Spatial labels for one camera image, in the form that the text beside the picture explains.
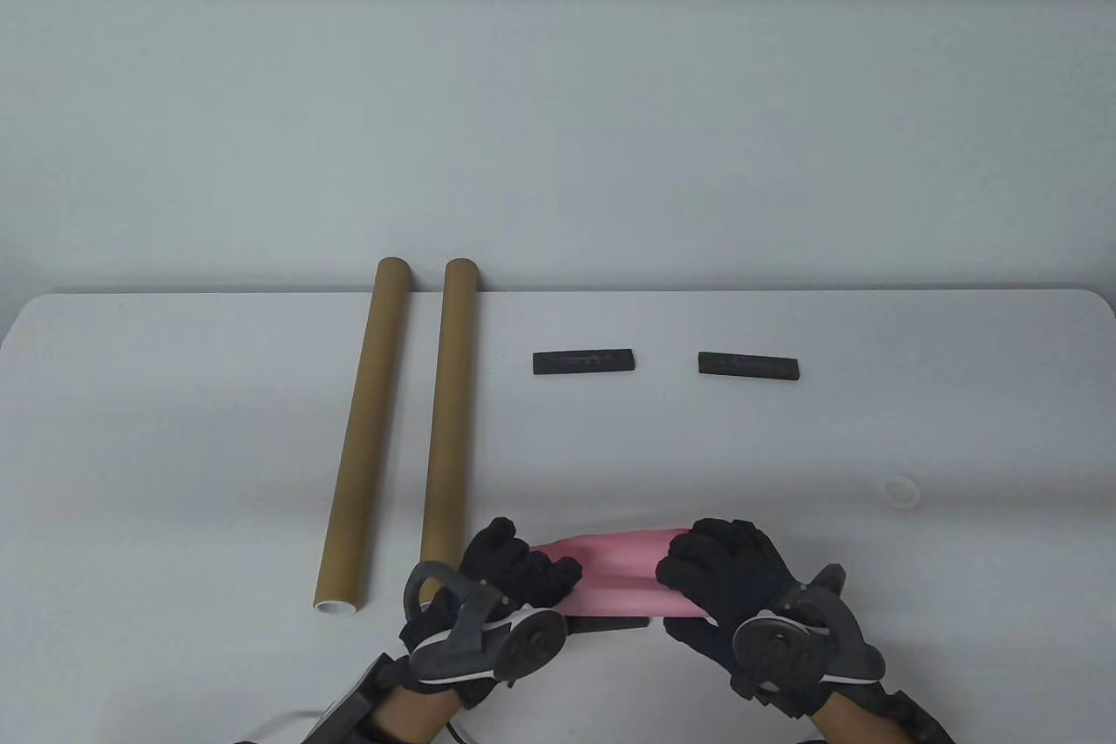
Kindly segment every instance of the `white wall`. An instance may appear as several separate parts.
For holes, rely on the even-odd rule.
[[[1116,292],[1116,0],[0,0],[51,287]]]

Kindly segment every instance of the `gloved hand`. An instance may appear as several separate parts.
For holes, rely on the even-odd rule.
[[[733,690],[751,697],[754,687],[742,679],[743,669],[732,654],[732,635],[798,583],[769,537],[749,521],[705,518],[671,541],[655,578],[716,622],[664,619],[666,632],[721,665],[731,676]]]
[[[552,608],[574,590],[581,580],[581,564],[573,558],[551,561],[541,552],[532,552],[526,541],[516,538],[516,524],[507,518],[496,518],[478,532],[465,549],[460,571],[474,581],[487,581],[500,590],[508,603],[498,608],[490,619],[503,619],[530,605]],[[434,599],[422,615],[407,622],[400,631],[400,639],[408,651],[435,634],[449,630],[458,618],[461,602],[445,588],[434,593]],[[417,684],[401,673],[401,685],[413,692],[445,692],[454,688],[466,708],[472,708],[496,687],[494,679],[469,680],[456,686]]]

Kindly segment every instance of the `pink foam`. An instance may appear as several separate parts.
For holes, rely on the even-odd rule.
[[[579,535],[536,545],[554,560],[576,558],[581,581],[557,607],[566,616],[704,617],[682,593],[655,581],[655,566],[685,529]]]

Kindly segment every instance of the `brown cardboard tube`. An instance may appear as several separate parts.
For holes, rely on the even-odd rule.
[[[421,555],[450,566],[460,563],[465,538],[479,281],[477,265],[466,258],[445,265]],[[424,598],[434,589],[424,588]]]
[[[372,518],[384,467],[410,290],[407,262],[384,258],[372,289],[318,588],[314,592],[315,609],[325,613],[352,613],[364,606]]]

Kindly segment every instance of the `circular mark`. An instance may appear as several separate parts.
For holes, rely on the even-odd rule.
[[[347,601],[319,601],[314,609],[320,613],[355,613],[356,608]]]
[[[922,500],[918,483],[908,476],[895,474],[884,480],[884,497],[896,509],[912,510]]]

